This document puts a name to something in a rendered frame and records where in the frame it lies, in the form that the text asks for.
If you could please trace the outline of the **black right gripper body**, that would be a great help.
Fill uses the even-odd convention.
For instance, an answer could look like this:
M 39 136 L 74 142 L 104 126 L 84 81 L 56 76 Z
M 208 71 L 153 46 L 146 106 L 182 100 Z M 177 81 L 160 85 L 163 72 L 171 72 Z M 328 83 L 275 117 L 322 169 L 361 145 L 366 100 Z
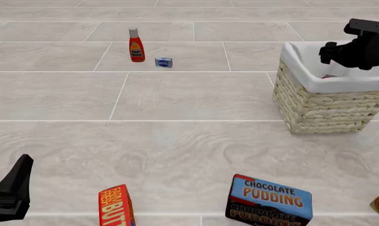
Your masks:
M 343 31 L 349 35 L 373 35 L 379 33 L 379 22 L 351 18 Z

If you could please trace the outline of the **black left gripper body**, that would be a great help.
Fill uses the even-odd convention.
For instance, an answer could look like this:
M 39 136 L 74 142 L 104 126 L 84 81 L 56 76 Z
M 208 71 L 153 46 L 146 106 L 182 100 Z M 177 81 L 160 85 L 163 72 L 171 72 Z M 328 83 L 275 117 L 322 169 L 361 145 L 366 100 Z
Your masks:
M 0 222 L 23 220 L 28 212 L 29 202 L 15 201 L 15 203 L 0 204 Z

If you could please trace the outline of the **pale wicker basket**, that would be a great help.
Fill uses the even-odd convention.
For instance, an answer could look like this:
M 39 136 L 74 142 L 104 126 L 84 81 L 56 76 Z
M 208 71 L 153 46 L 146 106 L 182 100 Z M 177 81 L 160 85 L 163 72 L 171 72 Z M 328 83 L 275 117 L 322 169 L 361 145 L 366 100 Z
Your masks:
M 273 99 L 291 133 L 361 131 L 379 113 L 379 91 L 316 94 L 279 62 Z

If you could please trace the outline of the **blue chocolate pudding box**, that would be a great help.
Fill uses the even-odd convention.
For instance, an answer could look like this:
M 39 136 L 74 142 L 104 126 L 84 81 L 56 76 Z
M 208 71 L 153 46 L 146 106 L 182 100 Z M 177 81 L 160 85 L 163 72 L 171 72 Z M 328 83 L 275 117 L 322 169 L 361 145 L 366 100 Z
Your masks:
M 312 220 L 312 195 L 235 174 L 225 210 L 226 218 L 252 226 L 307 226 Z

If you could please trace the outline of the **small blue white box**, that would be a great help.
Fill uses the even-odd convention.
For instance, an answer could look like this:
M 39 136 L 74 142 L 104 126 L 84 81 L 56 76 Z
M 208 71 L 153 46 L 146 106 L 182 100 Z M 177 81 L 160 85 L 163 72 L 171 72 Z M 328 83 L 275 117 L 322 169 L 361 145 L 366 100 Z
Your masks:
M 173 59 L 172 58 L 156 57 L 155 58 L 155 66 L 172 68 L 173 67 Z

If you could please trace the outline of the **red ketchup bottle grey cap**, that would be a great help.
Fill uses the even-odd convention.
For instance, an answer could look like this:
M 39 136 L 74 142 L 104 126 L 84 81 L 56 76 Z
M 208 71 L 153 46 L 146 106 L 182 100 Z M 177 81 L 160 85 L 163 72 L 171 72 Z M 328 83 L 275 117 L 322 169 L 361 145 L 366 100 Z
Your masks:
M 129 28 L 129 53 L 132 62 L 144 62 L 144 47 L 137 28 Z

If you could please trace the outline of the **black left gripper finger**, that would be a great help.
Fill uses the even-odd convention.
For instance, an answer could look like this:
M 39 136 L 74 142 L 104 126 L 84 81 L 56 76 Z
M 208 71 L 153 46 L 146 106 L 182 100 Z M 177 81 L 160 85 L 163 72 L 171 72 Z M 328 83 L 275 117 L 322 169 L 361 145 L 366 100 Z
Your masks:
M 32 167 L 33 159 L 28 154 L 23 154 L 11 171 L 1 180 L 0 200 L 30 201 L 29 180 Z

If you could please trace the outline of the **red yellow butter box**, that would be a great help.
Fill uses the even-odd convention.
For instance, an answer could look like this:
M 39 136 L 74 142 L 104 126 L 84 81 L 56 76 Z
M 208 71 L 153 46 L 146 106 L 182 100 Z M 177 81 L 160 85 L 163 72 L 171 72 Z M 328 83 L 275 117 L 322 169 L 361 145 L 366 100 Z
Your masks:
M 125 184 L 99 192 L 99 226 L 136 226 Z

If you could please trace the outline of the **white cloth basket liner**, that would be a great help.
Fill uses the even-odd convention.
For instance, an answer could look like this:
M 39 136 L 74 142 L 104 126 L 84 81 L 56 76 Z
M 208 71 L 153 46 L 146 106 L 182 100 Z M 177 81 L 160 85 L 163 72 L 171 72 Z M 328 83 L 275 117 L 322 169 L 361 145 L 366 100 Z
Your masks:
M 319 51 L 325 44 L 325 41 L 293 41 L 283 44 L 280 59 L 287 66 L 294 86 L 304 87 L 315 94 L 379 91 L 379 67 L 364 71 L 346 68 L 336 62 L 323 64 Z M 338 77 L 321 78 L 325 75 Z

